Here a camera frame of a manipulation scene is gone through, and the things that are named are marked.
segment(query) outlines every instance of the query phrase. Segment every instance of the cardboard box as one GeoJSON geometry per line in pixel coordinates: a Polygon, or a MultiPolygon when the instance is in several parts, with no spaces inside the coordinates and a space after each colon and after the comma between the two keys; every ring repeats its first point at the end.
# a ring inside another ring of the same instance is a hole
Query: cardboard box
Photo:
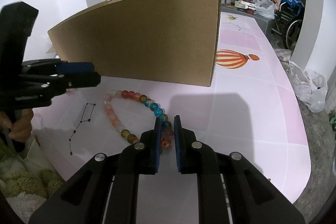
{"type": "Polygon", "coordinates": [[[112,0],[48,31],[62,60],[105,76],[210,86],[221,0],[112,0]]]}

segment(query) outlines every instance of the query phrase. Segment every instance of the white plastic bag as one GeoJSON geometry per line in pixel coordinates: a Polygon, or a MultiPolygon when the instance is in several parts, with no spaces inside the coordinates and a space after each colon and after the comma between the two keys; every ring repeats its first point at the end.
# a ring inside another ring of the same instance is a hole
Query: white plastic bag
{"type": "Polygon", "coordinates": [[[266,18],[274,19],[274,3],[270,0],[257,0],[254,5],[255,13],[266,18]]]}
{"type": "Polygon", "coordinates": [[[289,81],[295,95],[311,112],[320,112],[326,103],[328,91],[326,78],[313,70],[303,72],[301,68],[292,61],[289,61],[289,81]]]}

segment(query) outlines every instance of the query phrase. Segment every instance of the fuzzy fabric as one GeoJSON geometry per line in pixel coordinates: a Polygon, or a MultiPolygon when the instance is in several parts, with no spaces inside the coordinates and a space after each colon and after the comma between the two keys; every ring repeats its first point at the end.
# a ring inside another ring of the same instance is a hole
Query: fuzzy fabric
{"type": "Polygon", "coordinates": [[[30,216],[46,201],[46,198],[20,193],[16,197],[6,198],[6,200],[19,218],[24,223],[28,223],[30,216]]]}
{"type": "Polygon", "coordinates": [[[23,160],[0,139],[0,190],[23,222],[63,182],[35,140],[23,160]]]}

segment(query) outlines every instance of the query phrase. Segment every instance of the yellow bead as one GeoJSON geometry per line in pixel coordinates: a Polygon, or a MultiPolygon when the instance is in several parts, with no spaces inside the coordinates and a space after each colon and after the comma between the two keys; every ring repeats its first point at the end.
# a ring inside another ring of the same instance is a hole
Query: yellow bead
{"type": "Polygon", "coordinates": [[[127,139],[127,136],[130,135],[130,131],[127,129],[124,129],[121,131],[120,135],[124,138],[127,139]]]}
{"type": "Polygon", "coordinates": [[[134,143],[138,138],[134,134],[130,134],[127,136],[127,141],[129,143],[134,143]]]}
{"type": "Polygon", "coordinates": [[[139,98],[139,101],[143,103],[145,100],[147,100],[147,96],[146,95],[141,95],[140,98],[139,98]]]}

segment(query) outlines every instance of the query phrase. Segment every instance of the constellation print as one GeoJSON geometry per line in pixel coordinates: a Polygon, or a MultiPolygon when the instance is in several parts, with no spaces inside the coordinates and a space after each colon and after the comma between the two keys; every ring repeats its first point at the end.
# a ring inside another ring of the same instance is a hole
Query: constellation print
{"type": "Polygon", "coordinates": [[[241,27],[239,27],[237,24],[233,24],[233,23],[231,23],[231,22],[223,22],[223,24],[232,24],[232,25],[234,25],[234,26],[237,26],[237,27],[239,28],[239,30],[238,30],[238,31],[240,31],[240,30],[241,30],[241,27]]]}
{"type": "Polygon", "coordinates": [[[83,111],[82,118],[81,118],[81,120],[80,120],[78,126],[75,128],[75,130],[73,131],[73,133],[72,133],[72,135],[71,135],[71,137],[70,137],[70,139],[69,139],[69,147],[70,147],[70,155],[71,155],[71,156],[72,156],[72,154],[73,154],[73,153],[72,153],[72,150],[71,150],[71,139],[72,139],[72,136],[76,134],[77,129],[78,129],[78,127],[80,126],[81,123],[83,123],[83,122],[91,122],[91,116],[92,116],[92,112],[93,112],[95,106],[96,106],[96,104],[90,104],[90,103],[86,103],[86,104],[85,104],[85,108],[84,108],[84,111],[83,111]],[[88,106],[93,106],[93,107],[92,107],[92,110],[91,110],[91,114],[90,114],[90,117],[89,117],[87,120],[83,121],[83,117],[84,117],[84,114],[85,114],[85,110],[86,110],[86,108],[87,108],[88,106]]]}

